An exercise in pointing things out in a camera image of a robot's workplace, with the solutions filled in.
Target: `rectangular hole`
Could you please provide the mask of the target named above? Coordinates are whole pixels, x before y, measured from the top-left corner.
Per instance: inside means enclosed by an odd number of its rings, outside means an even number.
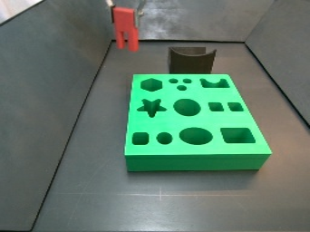
[[[221,102],[209,102],[210,111],[225,111],[223,105]]]
[[[229,102],[227,106],[231,111],[243,111],[243,107],[238,102]]]
[[[255,138],[249,128],[222,128],[226,143],[255,143]]]

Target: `square hole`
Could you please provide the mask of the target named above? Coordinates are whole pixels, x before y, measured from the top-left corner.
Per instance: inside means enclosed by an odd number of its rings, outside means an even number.
[[[223,105],[221,102],[209,102],[210,111],[225,111]]]
[[[255,138],[249,128],[222,128],[226,143],[255,143]]]
[[[147,145],[148,144],[148,134],[146,132],[136,132],[132,135],[134,145]]]
[[[227,106],[231,111],[243,111],[243,107],[238,102],[229,102]]]

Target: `small circular hole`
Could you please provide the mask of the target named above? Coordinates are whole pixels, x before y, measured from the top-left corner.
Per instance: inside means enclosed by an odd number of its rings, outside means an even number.
[[[172,142],[172,135],[167,132],[163,132],[158,135],[156,139],[162,145],[167,145]]]
[[[170,83],[178,83],[178,80],[175,78],[170,79]]]
[[[191,80],[190,80],[188,78],[186,78],[186,79],[183,80],[183,83],[191,83]]]
[[[176,88],[178,88],[179,91],[184,91],[187,89],[187,86],[179,85]]]

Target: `gray wall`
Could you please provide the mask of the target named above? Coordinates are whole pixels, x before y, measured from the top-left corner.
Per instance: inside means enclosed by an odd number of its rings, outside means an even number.
[[[245,42],[274,0],[148,0],[140,39]],[[115,0],[136,6],[136,0]]]
[[[102,0],[45,0],[0,27],[0,230],[29,230],[110,46]]]
[[[310,1],[277,0],[246,44],[310,124]]]

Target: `green shape sorter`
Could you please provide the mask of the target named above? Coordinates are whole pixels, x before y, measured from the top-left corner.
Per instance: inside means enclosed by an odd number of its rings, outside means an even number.
[[[134,75],[128,171],[259,169],[270,154],[229,75]]]

